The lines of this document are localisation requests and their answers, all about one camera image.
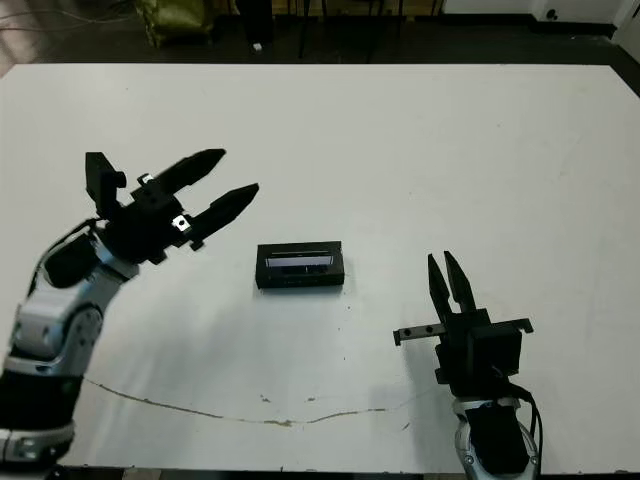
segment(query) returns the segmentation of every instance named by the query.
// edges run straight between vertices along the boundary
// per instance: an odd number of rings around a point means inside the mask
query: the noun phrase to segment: white tabletop
[[[640,102],[608,67],[38,65],[0,94],[2,338],[38,255],[93,214],[86,151],[133,184],[226,148],[189,211],[261,187],[114,300],[64,462],[462,471],[437,340],[392,338],[436,321],[426,255],[448,249],[494,321],[532,319],[514,380],[543,470],[640,470]],[[323,240],[341,292],[256,289],[257,244]]]

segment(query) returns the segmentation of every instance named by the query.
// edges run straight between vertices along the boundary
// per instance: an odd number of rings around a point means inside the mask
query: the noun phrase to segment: cable
[[[83,228],[86,228],[86,227],[93,228],[96,225],[96,223],[98,222],[98,220],[99,219],[97,219],[97,218],[87,218],[83,222],[81,222],[78,225],[76,225],[75,227],[73,227],[69,233],[65,234],[64,236],[60,237],[58,240],[53,242],[51,244],[51,246],[45,250],[45,252],[38,259],[38,262],[36,263],[36,266],[35,266],[35,268],[33,270],[33,275],[31,276],[31,283],[29,284],[29,292],[27,293],[27,297],[29,295],[31,295],[33,290],[36,288],[36,277],[38,276],[38,270],[40,269],[40,265],[44,261],[44,259],[47,256],[47,254],[49,252],[51,252],[51,250],[56,248],[58,245],[60,245],[61,243],[65,242],[69,237],[71,237],[72,235],[75,235],[76,233],[78,233]]]
[[[66,10],[60,10],[60,9],[50,9],[50,8],[43,8],[43,9],[36,9],[36,10],[28,10],[28,11],[24,11],[24,12],[16,12],[16,13],[12,13],[9,15],[4,15],[2,17],[0,17],[0,20],[6,20],[8,18],[13,18],[13,17],[22,17],[22,16],[26,16],[26,15],[35,15],[35,14],[57,14],[57,15],[63,15],[65,17],[69,17],[69,18],[73,18],[74,20],[78,20],[80,22],[83,22],[80,25],[71,25],[68,27],[60,27],[60,28],[35,28],[35,27],[3,27],[0,26],[0,31],[26,31],[26,32],[62,32],[62,31],[67,31],[67,30],[73,30],[76,28],[81,28],[84,27],[86,25],[91,25],[91,24],[104,24],[104,23],[116,23],[116,22],[122,22],[125,20],[130,19],[131,17],[133,17],[134,15],[127,15],[125,17],[119,18],[118,15],[118,9],[124,5],[126,5],[127,3],[129,3],[130,0],[120,0],[118,2],[115,2],[113,4],[111,4],[108,8],[112,9],[114,7],[118,7],[116,9],[116,15],[114,16],[104,16],[104,17],[100,17],[100,18],[87,18],[87,17],[83,17],[81,15],[77,15],[75,13],[72,12],[68,12]]]
[[[82,17],[80,15],[76,15],[75,13],[72,12],[68,12],[66,10],[59,10],[59,9],[50,9],[50,8],[44,8],[44,9],[39,9],[39,10],[27,10],[24,12],[16,12],[16,13],[12,13],[10,15],[5,15],[3,17],[0,17],[0,20],[6,20],[7,18],[12,18],[12,17],[22,17],[25,15],[35,15],[37,13],[55,13],[58,15],[63,15],[65,17],[69,17],[69,18],[73,18],[75,20],[80,20],[81,22],[86,22],[86,23],[111,23],[113,21],[116,20],[121,20],[121,19],[115,19],[115,18],[107,18],[107,17],[100,17],[100,18],[87,18],[87,17]]]
[[[542,475],[542,440],[543,440],[542,417],[540,416],[540,411],[538,410],[538,407],[536,406],[536,402],[535,400],[533,400],[533,397],[532,397],[531,408],[533,408],[534,415],[538,417],[538,426],[540,427],[539,440],[538,440],[538,476],[540,476]]]
[[[536,405],[536,401],[533,398],[533,395],[531,395],[531,392],[529,392],[528,390],[525,390],[524,388],[522,388],[519,385],[516,385],[515,383],[512,383],[510,385],[511,391],[513,393],[513,395],[516,398],[519,398],[525,402],[527,402],[528,404],[531,405],[531,426],[529,427],[529,433],[531,435],[531,438],[534,439],[535,434],[536,434],[536,422],[538,424],[539,427],[539,433],[538,433],[538,465],[537,465],[537,470],[538,470],[538,476],[542,475],[542,417],[540,416],[540,410],[538,410],[538,405]]]

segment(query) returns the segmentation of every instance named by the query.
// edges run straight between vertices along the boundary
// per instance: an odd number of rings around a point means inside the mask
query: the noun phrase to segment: floor
[[[561,63],[611,65],[640,95],[640,65],[604,35],[567,28],[539,31],[521,17],[450,17],[405,20],[385,16],[310,19],[305,54],[298,58],[301,20],[277,17],[275,40],[256,54],[236,17],[217,19],[209,44],[151,47],[129,0],[4,0],[0,17],[24,10],[64,9],[101,23],[59,14],[0,20],[0,76],[16,63]],[[4,31],[2,28],[45,31]]]

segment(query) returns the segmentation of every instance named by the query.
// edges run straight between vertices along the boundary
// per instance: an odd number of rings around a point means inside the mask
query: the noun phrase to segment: robotic arm
[[[522,333],[533,332],[528,319],[491,323],[484,308],[476,308],[471,286],[449,252],[445,260],[451,294],[460,313],[449,305],[449,289],[433,255],[429,255],[429,292],[440,323],[393,332],[396,345],[406,340],[439,337],[436,379],[449,384],[456,397],[453,411],[460,420],[455,436],[458,458],[471,480],[533,479],[540,473],[542,420],[532,395],[509,382],[518,373]],[[527,430],[518,422],[520,400],[531,403]],[[533,440],[536,422],[540,440]]]
[[[146,260],[189,242],[193,250],[232,222],[258,185],[232,190],[195,217],[174,194],[207,175],[225,151],[205,150],[157,177],[143,175],[133,202],[116,200],[126,186],[102,153],[87,153],[87,192],[97,219],[87,220],[42,256],[16,313],[0,377],[0,463],[47,466],[73,440],[73,411],[107,306]]]

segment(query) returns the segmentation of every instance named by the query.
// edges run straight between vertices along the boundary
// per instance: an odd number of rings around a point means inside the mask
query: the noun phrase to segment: small black box
[[[258,245],[258,288],[342,285],[341,242]]]

